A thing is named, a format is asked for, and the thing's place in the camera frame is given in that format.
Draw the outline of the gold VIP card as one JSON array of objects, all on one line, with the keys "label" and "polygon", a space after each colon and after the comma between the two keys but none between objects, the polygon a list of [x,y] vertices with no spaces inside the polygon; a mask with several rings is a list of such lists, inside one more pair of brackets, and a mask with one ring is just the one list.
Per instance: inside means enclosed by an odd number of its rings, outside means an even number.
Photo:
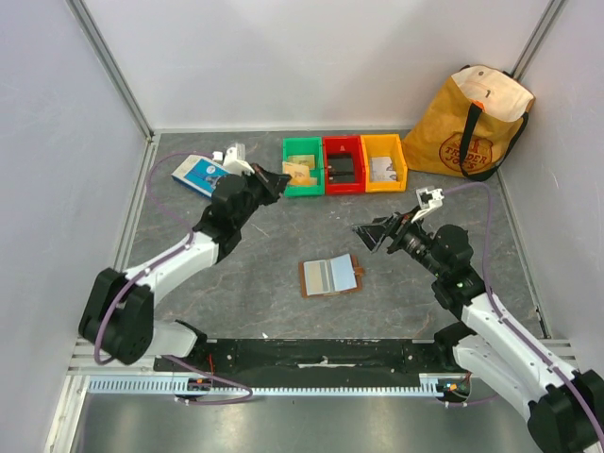
[{"label": "gold VIP card", "polygon": [[283,161],[282,171],[284,174],[289,174],[292,177],[289,185],[309,186],[311,184],[310,169],[305,165]]}]

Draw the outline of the brown leather card holder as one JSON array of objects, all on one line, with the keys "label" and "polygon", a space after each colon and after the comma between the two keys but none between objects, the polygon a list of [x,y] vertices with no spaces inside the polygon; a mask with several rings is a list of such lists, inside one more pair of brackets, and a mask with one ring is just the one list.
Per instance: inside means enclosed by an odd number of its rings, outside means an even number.
[{"label": "brown leather card holder", "polygon": [[304,298],[350,294],[362,290],[365,271],[351,254],[298,263],[300,292]]}]

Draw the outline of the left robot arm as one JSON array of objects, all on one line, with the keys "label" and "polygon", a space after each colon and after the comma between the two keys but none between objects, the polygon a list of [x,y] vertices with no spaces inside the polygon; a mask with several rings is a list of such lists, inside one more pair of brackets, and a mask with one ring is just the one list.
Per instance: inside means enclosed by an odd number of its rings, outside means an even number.
[{"label": "left robot arm", "polygon": [[182,321],[156,320],[155,307],[186,280],[225,259],[254,212],[276,203],[290,180],[257,163],[239,175],[222,176],[199,222],[180,242],[125,271],[101,271],[78,326],[93,346],[94,361],[131,365],[146,355],[173,356],[187,370],[203,367],[205,334]]}]

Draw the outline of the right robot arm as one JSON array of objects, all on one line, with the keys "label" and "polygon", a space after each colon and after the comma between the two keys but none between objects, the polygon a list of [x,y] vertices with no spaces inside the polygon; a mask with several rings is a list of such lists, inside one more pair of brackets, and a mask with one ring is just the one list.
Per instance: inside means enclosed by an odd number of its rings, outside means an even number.
[{"label": "right robot arm", "polygon": [[406,252],[434,275],[436,300],[456,323],[435,335],[432,359],[483,380],[525,420],[543,452],[585,452],[603,444],[603,379],[581,372],[538,341],[504,307],[471,264],[468,233],[444,225],[424,231],[411,212],[374,219],[353,231],[372,252]]}]

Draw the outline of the gold card upper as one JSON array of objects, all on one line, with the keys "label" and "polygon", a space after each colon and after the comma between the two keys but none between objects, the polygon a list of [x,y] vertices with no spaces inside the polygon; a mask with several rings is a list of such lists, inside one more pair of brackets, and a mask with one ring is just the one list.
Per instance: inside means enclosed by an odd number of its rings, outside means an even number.
[{"label": "gold card upper", "polygon": [[313,169],[315,167],[314,155],[291,155],[287,158],[287,161],[298,165],[305,165],[309,169]]}]

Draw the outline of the silver card in yellow bin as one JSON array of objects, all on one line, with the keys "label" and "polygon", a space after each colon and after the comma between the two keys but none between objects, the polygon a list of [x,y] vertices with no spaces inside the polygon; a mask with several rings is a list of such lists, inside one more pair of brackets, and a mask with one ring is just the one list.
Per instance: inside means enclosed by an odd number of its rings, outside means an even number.
[{"label": "silver card in yellow bin", "polygon": [[371,157],[369,159],[370,180],[372,182],[397,181],[397,173],[393,160],[388,156]]}]

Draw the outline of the black cards in red bin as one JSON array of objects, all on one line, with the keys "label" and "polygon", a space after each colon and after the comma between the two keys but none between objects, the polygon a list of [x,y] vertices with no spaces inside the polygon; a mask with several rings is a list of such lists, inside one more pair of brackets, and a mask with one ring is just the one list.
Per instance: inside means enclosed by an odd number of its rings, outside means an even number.
[{"label": "black cards in red bin", "polygon": [[327,178],[331,184],[354,183],[355,164],[349,153],[327,155]]}]

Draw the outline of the green plastic bin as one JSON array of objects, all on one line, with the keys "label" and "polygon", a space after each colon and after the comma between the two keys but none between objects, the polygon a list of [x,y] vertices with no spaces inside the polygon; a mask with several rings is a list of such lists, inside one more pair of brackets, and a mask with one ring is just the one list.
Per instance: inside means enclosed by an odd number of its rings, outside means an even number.
[{"label": "green plastic bin", "polygon": [[282,169],[292,177],[288,197],[325,194],[324,153],[320,137],[286,138],[282,142]]}]

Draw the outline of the red plastic bin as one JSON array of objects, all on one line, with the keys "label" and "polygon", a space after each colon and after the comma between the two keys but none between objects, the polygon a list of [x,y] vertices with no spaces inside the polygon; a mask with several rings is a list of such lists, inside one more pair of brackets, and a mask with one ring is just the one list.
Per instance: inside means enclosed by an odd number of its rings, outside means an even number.
[{"label": "red plastic bin", "polygon": [[326,136],[324,153],[327,195],[365,193],[365,167],[360,135]]}]

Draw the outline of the blue and white box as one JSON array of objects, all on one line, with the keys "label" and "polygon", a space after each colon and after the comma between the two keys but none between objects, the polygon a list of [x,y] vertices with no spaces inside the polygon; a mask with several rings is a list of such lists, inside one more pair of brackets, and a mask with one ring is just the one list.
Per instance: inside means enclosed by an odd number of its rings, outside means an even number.
[{"label": "blue and white box", "polygon": [[218,180],[228,171],[212,159],[189,155],[172,172],[172,178],[192,191],[211,198]]}]

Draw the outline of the yellow plastic bin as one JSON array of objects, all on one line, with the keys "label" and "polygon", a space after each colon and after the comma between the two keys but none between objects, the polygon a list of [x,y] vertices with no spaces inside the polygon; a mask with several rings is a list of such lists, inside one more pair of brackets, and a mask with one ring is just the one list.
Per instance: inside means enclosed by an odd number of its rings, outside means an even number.
[{"label": "yellow plastic bin", "polygon": [[407,189],[408,165],[398,134],[362,134],[367,193],[401,193]]}]

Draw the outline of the yellow Trader Joe's tote bag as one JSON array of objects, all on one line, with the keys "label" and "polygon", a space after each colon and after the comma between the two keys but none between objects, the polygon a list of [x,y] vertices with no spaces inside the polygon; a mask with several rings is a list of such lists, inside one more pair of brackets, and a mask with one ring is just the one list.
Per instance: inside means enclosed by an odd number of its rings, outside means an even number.
[{"label": "yellow Trader Joe's tote bag", "polygon": [[505,72],[484,65],[461,68],[401,141],[409,169],[488,180],[523,134],[534,101]]}]

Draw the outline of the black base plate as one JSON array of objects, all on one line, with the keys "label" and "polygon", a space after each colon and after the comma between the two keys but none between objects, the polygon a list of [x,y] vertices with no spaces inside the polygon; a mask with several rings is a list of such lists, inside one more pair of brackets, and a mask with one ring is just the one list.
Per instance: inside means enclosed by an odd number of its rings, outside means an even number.
[{"label": "black base plate", "polygon": [[414,386],[421,374],[465,374],[436,343],[404,339],[217,339],[184,361],[258,388]]}]

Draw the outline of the aluminium frame rail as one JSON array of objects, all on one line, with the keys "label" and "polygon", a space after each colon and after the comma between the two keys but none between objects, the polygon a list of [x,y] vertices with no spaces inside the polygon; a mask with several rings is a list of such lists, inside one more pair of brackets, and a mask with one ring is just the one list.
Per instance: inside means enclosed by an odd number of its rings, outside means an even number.
[{"label": "aluminium frame rail", "polygon": [[[579,368],[571,344],[566,340],[544,340],[544,345],[571,366]],[[97,365],[92,350],[91,344],[78,339],[69,370],[92,374]],[[184,361],[221,377],[234,376],[243,370],[261,367],[281,367],[288,370],[347,367],[363,370],[387,369],[390,373],[463,373],[431,340],[209,339]],[[183,368],[159,356],[147,354],[131,365],[113,361],[100,368],[100,371],[145,374],[152,371],[171,372],[176,369]]]}]

